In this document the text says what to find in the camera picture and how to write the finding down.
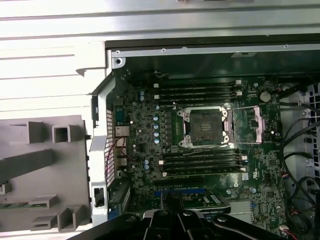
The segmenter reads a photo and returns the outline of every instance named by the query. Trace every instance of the silver metal panel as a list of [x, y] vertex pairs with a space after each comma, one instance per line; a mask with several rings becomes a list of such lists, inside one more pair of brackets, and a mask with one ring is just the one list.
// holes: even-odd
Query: silver metal panel
[[0, 49], [69, 47], [83, 41], [320, 33], [319, 12], [318, 0], [0, 1], [0, 40], [5, 40]]

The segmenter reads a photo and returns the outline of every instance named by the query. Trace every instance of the black plastic part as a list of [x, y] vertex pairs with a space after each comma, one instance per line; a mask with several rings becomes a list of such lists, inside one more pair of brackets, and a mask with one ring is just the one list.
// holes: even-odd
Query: black plastic part
[[311, 34], [278, 34], [256, 36], [215, 36], [215, 37], [179, 37], [134, 40], [110, 40], [105, 42], [106, 49], [150, 48], [167, 46], [201, 46], [225, 45], [278, 45], [278, 44], [319, 44], [320, 33]]

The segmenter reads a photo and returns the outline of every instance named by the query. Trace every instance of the black cable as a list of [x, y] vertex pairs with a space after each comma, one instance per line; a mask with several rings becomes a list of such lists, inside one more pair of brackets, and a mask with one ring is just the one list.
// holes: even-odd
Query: black cable
[[287, 140], [284, 141], [282, 147], [284, 148], [285, 146], [287, 146], [289, 143], [291, 143], [292, 141], [294, 141], [296, 138], [300, 137], [301, 135], [307, 133], [309, 130], [317, 128], [320, 126], [320, 121], [313, 123], [303, 129], [301, 129], [300, 131], [296, 132], [295, 134], [293, 134], [291, 137], [289, 137]]
[[[304, 177], [300, 178], [300, 180], [298, 181], [298, 184], [301, 186], [305, 181], [307, 181], [309, 179], [313, 180], [320, 188], [320, 184], [316, 181], [316, 179], [314, 177], [311, 177], [311, 176], [304, 176]], [[296, 186], [293, 194], [290, 197], [288, 197], [288, 201], [292, 202], [292, 200], [297, 196], [298, 192], [299, 192], [299, 188]]]
[[308, 104], [304, 104], [304, 103], [296, 103], [296, 102], [293, 102], [293, 103], [287, 103], [287, 102], [279, 102], [280, 103], [280, 106], [287, 106], [287, 107], [303, 107], [305, 109], [310, 109], [311, 111], [315, 112], [317, 115], [320, 116], [320, 110], [319, 109], [316, 109], [315, 107], [313, 106], [310, 106]]
[[301, 122], [301, 121], [307, 121], [307, 120], [309, 121], [309, 124], [310, 124], [311, 118], [308, 118], [308, 117], [300, 118], [300, 119], [297, 119], [296, 121], [294, 121], [294, 122], [290, 125], [288, 131], [286, 131], [286, 134], [284, 135], [284, 138], [283, 138], [283, 139], [287, 139], [290, 131], [293, 129], [293, 127], [294, 127], [297, 123], [299, 123], [299, 122]]
[[307, 198], [308, 202], [310, 202], [313, 206], [316, 204], [316, 202], [310, 197], [309, 193], [307, 193], [307, 191], [301, 186], [301, 184], [298, 183], [298, 181], [294, 178], [294, 176], [292, 175], [292, 173], [290, 172], [288, 165], [286, 163], [286, 159], [295, 156], [295, 155], [299, 155], [299, 156], [303, 156], [305, 157], [308, 153], [305, 152], [292, 152], [288, 155], [286, 155], [283, 158], [282, 164], [284, 166], [285, 171], [289, 174], [290, 179], [292, 180], [292, 182], [299, 188], [299, 190], [304, 194], [304, 196]]

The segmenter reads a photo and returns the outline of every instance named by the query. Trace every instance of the capacitor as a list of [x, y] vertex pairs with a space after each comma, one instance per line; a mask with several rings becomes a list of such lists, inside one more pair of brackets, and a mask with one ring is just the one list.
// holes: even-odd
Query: capacitor
[[257, 192], [257, 189], [255, 189], [254, 187], [250, 187], [250, 192], [252, 194], [255, 194]]
[[271, 94], [267, 91], [264, 91], [260, 94], [260, 100], [264, 103], [267, 103], [271, 100]]

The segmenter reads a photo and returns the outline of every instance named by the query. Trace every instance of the chip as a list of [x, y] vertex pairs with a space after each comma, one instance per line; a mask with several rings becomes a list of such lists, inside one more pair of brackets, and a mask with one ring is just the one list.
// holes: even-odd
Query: chip
[[274, 167], [274, 166], [276, 166], [277, 165], [277, 160], [275, 160], [275, 159], [270, 159], [269, 160], [269, 166], [270, 167]]
[[275, 196], [275, 193], [274, 193], [273, 191], [268, 191], [268, 192], [266, 193], [266, 196], [267, 196], [268, 198], [273, 198], [273, 197]]
[[221, 144], [223, 142], [221, 112], [218, 109], [191, 111], [190, 136], [195, 146]]

